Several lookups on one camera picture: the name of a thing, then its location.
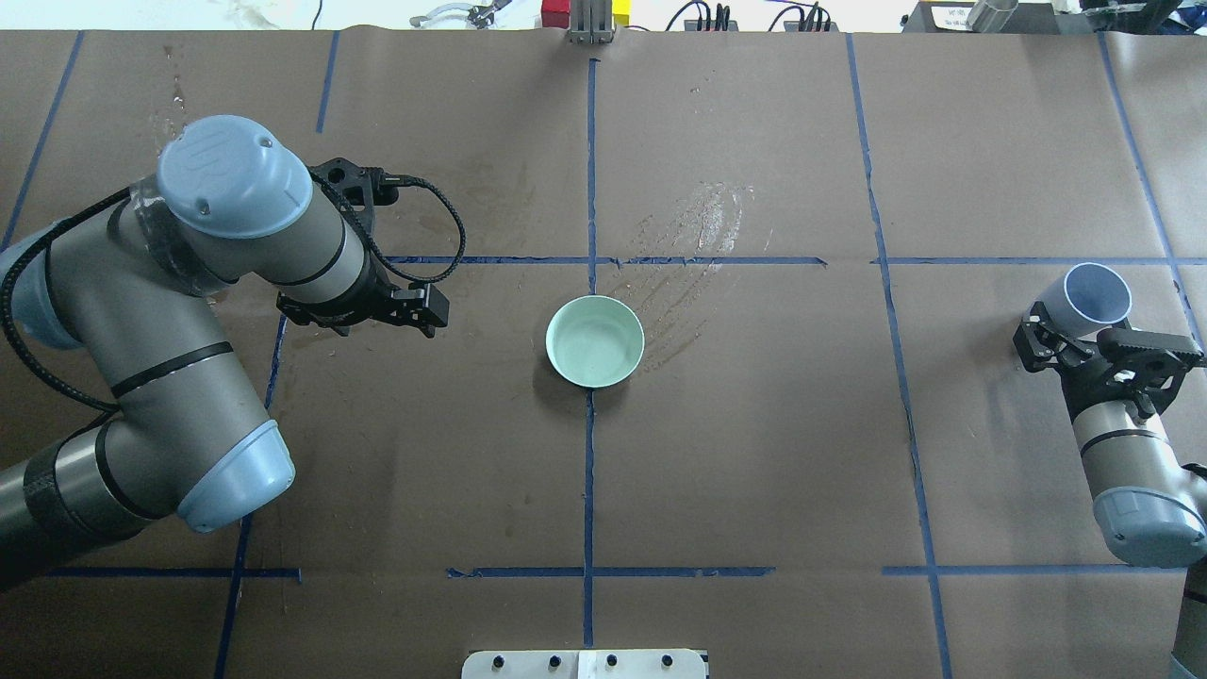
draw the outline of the black band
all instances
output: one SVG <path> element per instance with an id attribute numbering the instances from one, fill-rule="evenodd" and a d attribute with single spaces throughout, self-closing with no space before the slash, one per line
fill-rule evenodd
<path id="1" fill-rule="evenodd" d="M 109 434 L 109 427 L 113 423 L 106 423 L 100 428 L 100 432 L 97 433 L 95 444 L 97 469 L 100 470 L 100 480 L 105 482 L 105 490 L 107 490 L 109 494 L 117 501 L 117 504 L 122 505 L 122 509 L 135 516 L 140 516 L 150 521 L 158 521 L 168 516 L 167 514 L 154 514 L 142 509 L 134 501 L 132 501 L 129 496 L 123 493 L 122 487 L 117 485 L 117 480 L 113 479 L 113 470 L 109 469 L 109 455 L 105 450 L 105 437 Z"/>
<path id="2" fill-rule="evenodd" d="M 210 345 L 209 347 L 202 347 L 200 350 L 193 350 L 187 355 L 181 355 L 174 359 L 163 362 L 157 367 L 148 368 L 142 373 L 135 374 L 126 380 L 113 385 L 111 388 L 115 399 L 121 399 L 122 397 L 129 394 L 130 392 L 142 387 L 148 382 L 159 380 L 161 377 L 167 377 L 177 370 L 188 368 L 197 362 L 203 362 L 208 358 L 216 357 L 218 355 L 229 355 L 234 350 L 231 347 L 229 343 L 217 343 Z"/>
<path id="3" fill-rule="evenodd" d="M 319 280 L 319 277 L 321 277 L 322 274 L 325 274 L 328 270 L 331 270 L 332 267 L 336 265 L 336 262 L 339 261 L 339 257 L 342 257 L 344 254 L 344 245 L 346 242 L 348 242 L 348 229 L 343 228 L 339 232 L 339 247 L 336 247 L 336 254 L 333 257 L 331 257 L 331 261 L 327 262 L 326 264 L 323 264 L 322 268 L 320 268 L 319 270 L 311 273 L 308 276 L 303 277 L 302 280 L 295 280 L 292 282 L 278 282 L 275 280 L 268 280 L 267 277 L 264 280 L 268 280 L 273 285 L 276 285 L 276 286 L 280 286 L 280 287 L 292 287 L 295 285 L 305 285 L 307 282 L 310 282 L 310 281 L 314 281 L 314 280 Z"/>
<path id="4" fill-rule="evenodd" d="M 1106 434 L 1100 434 L 1098 437 L 1095 437 L 1094 439 L 1086 441 L 1085 445 L 1081 446 L 1081 457 L 1084 458 L 1085 453 L 1089 452 L 1090 449 L 1097 446 L 1098 444 L 1106 441 L 1107 439 L 1118 439 L 1119 437 L 1145 437 L 1148 439 L 1156 439 L 1158 441 L 1165 441 L 1166 444 L 1170 443 L 1165 437 L 1161 437 L 1155 432 L 1149 432 L 1148 429 L 1115 429 L 1114 432 L 1107 432 Z"/>
<path id="5" fill-rule="evenodd" d="M 58 543 L 63 554 L 87 552 L 112 543 L 113 540 L 94 533 L 68 511 L 54 480 L 54 461 L 58 456 L 58 447 L 46 449 L 25 464 L 22 490 L 29 515 L 52 542 Z"/>

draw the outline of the white floor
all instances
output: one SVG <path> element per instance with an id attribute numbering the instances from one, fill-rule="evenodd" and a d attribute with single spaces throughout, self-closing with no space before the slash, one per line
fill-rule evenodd
<path id="1" fill-rule="evenodd" d="M 333 30 L 373 24 L 410 29 L 410 17 L 424 14 L 447 1 L 323 0 L 317 28 Z M 476 0 L 476 4 L 482 2 L 485 0 Z M 632 0 L 630 21 L 661 30 L 682 4 L 683 0 Z M 727 4 L 731 7 L 731 19 L 744 31 L 766 30 L 775 14 L 783 8 L 781 2 L 771 0 L 728 0 Z M 910 13 L 915 0 L 823 0 L 822 4 L 844 31 L 897 33 L 902 14 Z M 0 6 L 0 29 L 297 30 L 310 28 L 319 0 L 10 0 Z M 540 12 L 541 0 L 512 0 L 500 12 L 498 28 L 532 28 L 538 24 Z M 684 16 L 694 17 L 694 10 Z M 454 13 L 451 18 L 428 28 L 463 29 L 466 24 L 460 17 L 463 14 Z"/>

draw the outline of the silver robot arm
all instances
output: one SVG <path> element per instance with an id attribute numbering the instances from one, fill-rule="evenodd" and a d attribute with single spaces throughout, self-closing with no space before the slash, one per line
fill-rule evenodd
<path id="1" fill-rule="evenodd" d="M 1207 468 L 1180 467 L 1161 425 L 1207 357 L 1189 336 L 1133 329 L 1131 293 L 1101 264 L 1079 264 L 1057 283 L 1019 324 L 1015 350 L 1028 373 L 1061 377 L 1110 552 L 1132 566 L 1188 569 L 1168 677 L 1207 679 Z M 1113 286 L 1126 303 L 1104 314 Z M 1080 339 L 1095 330 L 1096 343 Z"/>
<path id="2" fill-rule="evenodd" d="M 206 294 L 256 273 L 296 322 L 342 334 L 369 317 L 428 335 L 447 324 L 448 300 L 428 279 L 406 289 L 389 281 L 363 223 L 372 199 L 396 199 L 391 187 L 413 177 L 332 163 L 313 175 L 258 123 L 204 118 L 128 199 L 115 194 L 115 205 L 0 256 L 12 316 L 51 347 L 86 346 L 118 411 L 0 472 L 0 590 L 173 513 L 211 532 L 290 487 L 288 450 Z M 361 195 L 360 217 L 340 188 L 344 168 L 385 177 L 362 181 L 374 194 Z"/>

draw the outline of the small bowl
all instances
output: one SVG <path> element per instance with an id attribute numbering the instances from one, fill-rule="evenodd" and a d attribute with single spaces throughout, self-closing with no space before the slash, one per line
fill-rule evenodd
<path id="1" fill-rule="evenodd" d="M 646 332 L 624 302 L 588 294 L 566 302 L 553 314 L 544 351 L 562 377 L 599 390 L 632 375 L 646 351 Z"/>

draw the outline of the black cable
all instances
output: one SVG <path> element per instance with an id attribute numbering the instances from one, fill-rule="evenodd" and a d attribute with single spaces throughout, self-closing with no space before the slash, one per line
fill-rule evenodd
<path id="1" fill-rule="evenodd" d="M 326 194 L 327 198 L 330 198 L 333 203 L 336 203 L 338 207 L 340 207 L 340 211 L 344 213 L 345 217 L 348 217 L 349 223 L 352 226 L 352 230 L 356 232 L 356 235 L 360 236 L 362 242 L 368 245 L 369 251 L 373 252 L 373 256 L 377 257 L 377 261 L 381 262 L 381 265 L 387 268 L 395 275 L 404 277 L 412 282 L 439 282 L 441 280 L 448 277 L 449 274 L 451 274 L 456 269 L 457 264 L 461 263 L 461 259 L 465 258 L 465 222 L 461 221 L 461 215 L 457 213 L 456 207 L 453 206 L 453 203 L 450 203 L 449 199 L 444 197 L 444 193 L 442 193 L 439 188 L 437 188 L 426 178 L 410 176 L 407 174 L 398 175 L 402 178 L 402 186 L 416 186 L 419 188 L 425 188 L 433 195 L 436 195 L 436 198 L 441 203 L 444 204 L 444 209 L 449 211 L 449 215 L 453 217 L 453 221 L 456 222 L 456 230 L 459 239 L 456 254 L 453 254 L 453 262 L 449 263 L 448 268 L 445 268 L 441 273 L 430 276 L 412 275 L 390 263 L 390 259 L 386 258 L 384 253 L 381 253 L 381 248 L 378 247 L 377 241 L 373 240 L 373 235 L 368 230 L 366 230 L 365 227 L 361 224 L 361 219 L 360 217 L 356 216 L 356 210 L 352 207 L 352 204 L 348 200 L 348 198 L 345 198 L 343 193 L 340 193 L 334 186 L 332 186 L 326 177 L 322 177 L 313 171 L 310 172 L 310 176 L 319 182 L 319 186 L 322 188 L 323 194 Z"/>
<path id="2" fill-rule="evenodd" d="M 54 224 L 49 230 L 42 234 L 41 238 L 35 240 L 28 250 L 17 257 L 17 261 L 12 263 L 12 268 L 8 269 L 8 271 L 4 275 L 4 280 L 0 281 L 0 326 L 4 327 L 4 335 L 8 339 L 8 346 L 12 347 L 12 351 L 17 355 L 17 358 L 21 359 L 21 363 L 25 364 L 25 368 L 28 368 L 35 377 L 51 387 L 51 390 L 54 390 L 59 394 L 63 394 L 74 402 L 78 402 L 106 415 L 117 412 L 119 410 L 117 404 L 105 403 L 100 399 L 84 394 L 83 392 L 56 377 L 54 374 L 37 362 L 33 352 L 30 352 L 29 347 L 25 345 L 24 339 L 21 338 L 21 333 L 17 332 L 17 321 L 12 315 L 12 294 L 13 289 L 17 287 L 17 279 L 21 276 L 21 273 L 25 270 L 30 262 L 37 258 L 39 254 L 47 251 L 51 242 L 53 242 L 56 238 L 99 215 L 109 207 L 112 207 L 117 203 L 126 200 L 129 195 L 130 189 L 122 188 L 112 195 L 104 198 L 99 203 L 86 207 L 80 213 L 70 216 Z"/>
<path id="3" fill-rule="evenodd" d="M 710 7 L 707 2 L 705 2 L 704 0 L 688 0 L 688 2 L 686 5 L 683 5 L 682 7 L 680 7 L 680 11 L 675 12 L 675 16 L 671 17 L 671 21 L 666 22 L 666 30 L 670 30 L 671 28 L 674 28 L 675 27 L 675 19 L 680 18 L 680 14 L 682 14 L 683 12 L 686 12 L 687 8 L 690 7 L 692 5 L 695 5 L 695 7 L 696 7 L 695 11 L 696 12 L 700 12 L 700 7 L 704 7 L 704 12 L 702 12 L 704 17 L 700 17 L 700 18 L 695 19 L 695 28 L 696 28 L 696 30 L 702 30 L 704 27 L 700 25 L 701 22 L 704 23 L 704 25 L 707 25 L 707 24 L 712 23 L 712 7 Z"/>
<path id="4" fill-rule="evenodd" d="M 783 14 L 787 14 L 788 12 L 791 12 L 791 11 L 793 11 L 793 10 L 795 10 L 795 11 L 800 12 L 800 21 L 799 21 L 799 22 L 797 22 L 797 27 L 798 27 L 798 28 L 797 28 L 797 30 L 800 30 L 800 28 L 799 28 L 799 27 L 801 27 L 801 25 L 804 25 L 804 24 L 805 24 L 805 8 L 804 8 L 804 7 L 801 7 L 800 5 L 788 5 L 788 6 L 787 6 L 787 7 L 785 7 L 783 10 L 780 10 L 780 13 L 779 13 L 779 14 L 776 14 L 774 19 L 771 19 L 771 27 L 770 27 L 770 28 L 768 28 L 768 29 L 766 29 L 766 31 L 768 31 L 768 33 L 771 33 L 772 30 L 775 30 L 775 25 L 776 25 L 777 23 L 780 23 L 780 19 L 781 19 L 781 18 L 783 18 Z"/>

